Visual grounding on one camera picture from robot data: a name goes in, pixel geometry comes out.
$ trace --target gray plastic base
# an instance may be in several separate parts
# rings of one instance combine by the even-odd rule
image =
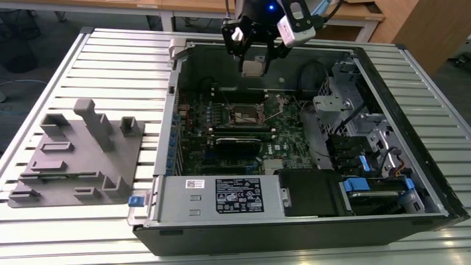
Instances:
[[[110,138],[107,151],[84,121],[47,115],[41,124],[47,134],[19,177],[9,207],[127,203],[144,122],[132,117],[108,121],[103,114],[92,114],[102,120],[95,129],[103,129]]]

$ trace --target wooden table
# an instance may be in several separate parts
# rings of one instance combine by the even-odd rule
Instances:
[[[224,0],[0,0],[0,7],[63,12],[158,15],[162,17],[164,31],[175,31],[175,17],[220,19],[226,14]],[[230,1],[230,7],[231,13],[234,13],[234,1]],[[346,32],[346,29],[335,27],[358,28],[359,30],[354,32],[355,36],[348,40],[367,42],[383,20],[384,15],[371,13],[363,4],[346,3],[327,24],[332,25],[330,29],[340,35],[340,38],[343,34],[350,33]]]
[[[327,14],[334,10],[335,6],[330,6]],[[192,18],[220,18],[226,14],[226,2],[223,0],[163,0],[162,9],[167,10],[167,16],[192,17]],[[234,1],[230,1],[230,11],[234,13]],[[367,42],[376,29],[379,22],[384,21],[383,14],[371,13],[363,4],[344,3],[334,18],[327,22],[327,25],[358,27],[354,41]],[[166,28],[166,31],[174,31],[172,28]]]
[[[162,0],[0,0],[0,8],[130,15],[159,15]]]
[[[388,19],[371,38],[404,44],[432,75],[471,34],[470,0],[376,0]]]

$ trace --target metal bracket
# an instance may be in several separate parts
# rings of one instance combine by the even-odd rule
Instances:
[[[95,31],[95,27],[94,26],[84,26],[82,29],[80,29],[80,33],[83,34],[92,34]]]
[[[288,189],[282,189],[282,204],[283,207],[291,207],[291,199],[290,199],[290,190]]]
[[[168,45],[168,54],[172,60],[179,59],[184,55],[187,49],[187,39],[186,38],[174,38],[170,40]]]
[[[316,96],[314,104],[323,124],[332,124],[338,120],[340,112],[350,107],[346,106],[342,98],[335,96]]]

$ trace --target metal slotted table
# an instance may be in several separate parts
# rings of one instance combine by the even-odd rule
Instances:
[[[95,29],[79,35],[0,160],[0,262],[318,264],[323,260],[342,264],[348,259],[348,264],[466,264],[471,260],[470,220],[379,247],[156,257],[127,224],[126,204],[8,207],[9,191],[41,138],[41,117],[62,113],[78,119],[72,111],[76,98],[92,98],[98,113],[106,113],[110,120],[135,116],[146,122],[134,189],[151,188],[171,72],[168,44],[176,36],[220,39],[218,35],[116,29]],[[456,195],[471,208],[471,129],[408,51],[388,44],[311,43],[364,48]],[[136,209],[135,215],[144,217],[146,209]]]

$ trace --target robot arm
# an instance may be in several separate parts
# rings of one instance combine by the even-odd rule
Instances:
[[[267,54],[262,67],[266,74],[271,60],[284,58],[292,47],[315,37],[316,30],[323,28],[343,0],[332,14],[323,18],[320,15],[330,4],[331,0],[239,0],[235,19],[227,14],[222,26],[227,52],[239,58],[239,72],[243,72],[248,48],[254,43],[264,43]],[[243,34],[240,41],[232,39],[238,28]],[[283,42],[275,46],[278,37]]]

